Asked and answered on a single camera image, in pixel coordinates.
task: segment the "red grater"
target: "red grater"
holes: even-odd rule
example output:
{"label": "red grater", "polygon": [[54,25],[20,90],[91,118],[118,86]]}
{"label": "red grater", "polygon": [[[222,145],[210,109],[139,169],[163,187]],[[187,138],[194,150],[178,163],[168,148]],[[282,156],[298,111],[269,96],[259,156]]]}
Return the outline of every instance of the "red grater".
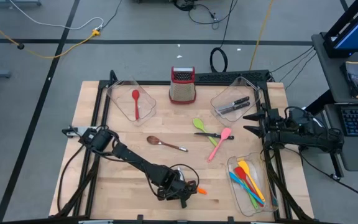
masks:
{"label": "red grater", "polygon": [[172,67],[169,99],[172,103],[187,104],[196,100],[196,75],[194,67]]}

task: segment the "floor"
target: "floor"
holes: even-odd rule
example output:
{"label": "floor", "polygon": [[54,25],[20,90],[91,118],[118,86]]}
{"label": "floor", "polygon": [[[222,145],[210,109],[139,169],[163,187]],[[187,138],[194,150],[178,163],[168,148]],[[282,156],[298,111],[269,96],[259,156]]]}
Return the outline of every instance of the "floor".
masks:
{"label": "floor", "polygon": [[[118,2],[49,0],[42,1],[41,7],[20,6],[29,16],[52,24],[66,24],[68,19],[71,20],[70,12],[75,13],[72,26],[77,27],[96,16],[106,20],[114,13]],[[230,1],[201,2],[218,17],[226,15],[230,5]],[[258,49],[252,69],[274,70],[303,53],[311,45],[311,35],[327,31],[344,12],[344,2],[274,2],[262,37],[264,42]],[[229,57],[229,71],[249,69],[255,40],[268,6],[269,0],[241,0],[233,10],[226,39],[243,41],[223,47]],[[192,16],[200,21],[210,20],[201,7],[194,10]],[[91,29],[98,25],[98,21],[93,21],[84,29],[64,34],[61,28],[37,25],[18,10],[0,6],[0,29],[12,38],[23,39],[26,48],[42,55],[54,55],[62,37],[67,38],[63,50],[68,49],[74,40],[87,38]],[[12,72],[10,79],[0,78],[0,203],[19,153],[25,154],[3,220],[45,218],[48,215],[67,141],[60,130],[72,120],[82,81],[107,79],[111,69],[119,78],[132,76],[138,80],[168,80],[172,65],[195,66],[197,72],[209,72],[209,53],[217,45],[213,40],[222,39],[224,25],[212,30],[209,25],[195,24],[189,20],[187,12],[179,11],[166,0],[144,0],[142,4],[123,1],[117,16],[97,37],[110,41],[82,45],[59,61],[37,58],[17,50],[0,35],[0,69]],[[205,41],[192,44],[191,40]],[[221,70],[220,58],[216,57],[214,61],[215,67]],[[305,61],[283,79],[285,85],[293,80]],[[275,72],[276,81],[291,68],[290,65]],[[288,102],[306,106],[327,89],[315,57],[287,90]],[[43,105],[39,104],[42,97],[46,97]],[[332,172],[327,155],[308,151],[305,156],[319,168]],[[304,169],[315,217],[326,222],[358,223],[358,195],[308,165]],[[342,181],[358,189],[358,172],[345,172]]]}

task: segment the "plastic bin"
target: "plastic bin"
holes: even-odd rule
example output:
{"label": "plastic bin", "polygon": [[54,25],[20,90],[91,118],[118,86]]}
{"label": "plastic bin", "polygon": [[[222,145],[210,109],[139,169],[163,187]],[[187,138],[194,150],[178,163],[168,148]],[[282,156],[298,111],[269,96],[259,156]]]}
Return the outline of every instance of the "plastic bin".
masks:
{"label": "plastic bin", "polygon": [[227,161],[227,168],[229,172],[236,174],[234,172],[234,169],[238,167],[238,161],[247,162],[250,170],[250,175],[265,198],[264,206],[259,206],[258,209],[255,209],[250,201],[249,194],[247,193],[247,191],[242,188],[237,182],[233,181],[229,176],[228,178],[230,181],[232,194],[235,198],[236,206],[240,210],[240,212],[243,215],[250,217],[260,212],[276,211],[278,209],[277,199],[273,196],[272,188],[269,184],[267,173],[265,171],[265,163],[260,160],[260,154],[251,153],[248,156],[229,158],[229,160]]}
{"label": "plastic bin", "polygon": [[[140,93],[139,99],[137,100],[139,111],[138,120],[136,120],[135,117],[135,100],[132,97],[134,90],[138,90]],[[132,121],[135,126],[142,125],[155,115],[156,100],[147,94],[135,80],[120,80],[107,89],[107,94],[125,117],[129,121]]]}
{"label": "plastic bin", "polygon": [[[239,118],[241,118],[248,110],[250,110],[256,102],[260,100],[262,96],[259,94],[258,98],[255,98],[255,92],[259,89],[253,85],[250,81],[243,77],[238,77],[234,82],[223,90],[218,96],[211,100],[212,115],[215,116],[226,127],[232,126]],[[230,105],[236,100],[240,100],[245,97],[249,97],[249,106],[239,108],[237,110],[221,113],[221,108]]]}

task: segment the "red plastic spoon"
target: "red plastic spoon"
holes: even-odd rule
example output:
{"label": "red plastic spoon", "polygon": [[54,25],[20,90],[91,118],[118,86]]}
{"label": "red plastic spoon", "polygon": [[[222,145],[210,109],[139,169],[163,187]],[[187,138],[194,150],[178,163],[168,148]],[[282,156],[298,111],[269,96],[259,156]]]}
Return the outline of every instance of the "red plastic spoon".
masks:
{"label": "red plastic spoon", "polygon": [[138,90],[132,91],[132,97],[135,100],[135,119],[139,119],[139,110],[137,109],[137,99],[139,99],[140,93]]}
{"label": "red plastic spoon", "polygon": [[226,140],[229,135],[231,134],[231,129],[230,128],[224,128],[222,133],[221,133],[221,140],[219,141],[218,145],[215,147],[214,151],[212,151],[212,153],[209,155],[207,162],[211,162],[212,159],[214,158],[216,151],[218,151],[219,146],[221,146],[222,142],[224,140]]}

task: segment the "wooden tabletop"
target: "wooden tabletop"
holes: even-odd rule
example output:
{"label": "wooden tabletop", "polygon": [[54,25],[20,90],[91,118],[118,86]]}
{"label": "wooden tabletop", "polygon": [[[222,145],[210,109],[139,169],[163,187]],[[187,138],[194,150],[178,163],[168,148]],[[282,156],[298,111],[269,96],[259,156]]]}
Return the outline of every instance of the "wooden tabletop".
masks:
{"label": "wooden tabletop", "polygon": [[[89,126],[93,113],[98,82],[83,82],[78,98],[73,126]],[[200,175],[200,187],[208,191],[207,195],[195,194],[187,201],[188,207],[182,209],[180,202],[158,201],[146,182],[144,173],[126,163],[111,162],[102,159],[99,166],[98,181],[91,218],[133,220],[142,214],[145,220],[193,220],[193,221],[224,221],[234,217],[235,221],[273,221],[269,212],[258,213],[246,217],[236,208],[231,186],[227,179],[227,160],[232,156],[246,156],[251,152],[260,152],[261,140],[242,128],[243,125],[255,125],[255,121],[239,119],[232,127],[235,139],[225,141],[219,148],[214,159],[206,160],[214,146],[208,138],[194,136],[198,130],[193,126],[193,118],[200,118],[210,133],[220,133],[223,125],[212,116],[211,98],[225,89],[225,86],[197,86],[197,99],[190,105],[173,105],[168,99],[169,86],[142,86],[157,101],[156,114],[142,126],[134,126],[117,108],[110,104],[108,126],[116,131],[120,140],[129,149],[155,164],[171,166],[183,163],[194,168]],[[283,110],[288,106],[282,83],[268,83],[268,93],[272,108]],[[99,112],[99,123],[102,115],[103,102]],[[247,113],[255,113],[252,107]],[[186,147],[189,152],[181,152],[165,146],[152,146],[146,137],[154,135],[170,144]],[[69,158],[77,151],[80,144],[78,138],[69,139],[62,161],[62,169]],[[83,163],[82,151],[69,165],[64,176],[62,202],[67,202],[78,186]],[[298,154],[281,151],[287,189],[306,214],[313,217],[308,189],[301,160]],[[186,180],[195,179],[195,175],[186,169]],[[284,217],[282,198],[278,192],[280,213]],[[83,202],[88,193],[83,194]],[[50,214],[57,213],[57,188],[53,198]],[[81,205],[84,213],[85,203]]]}

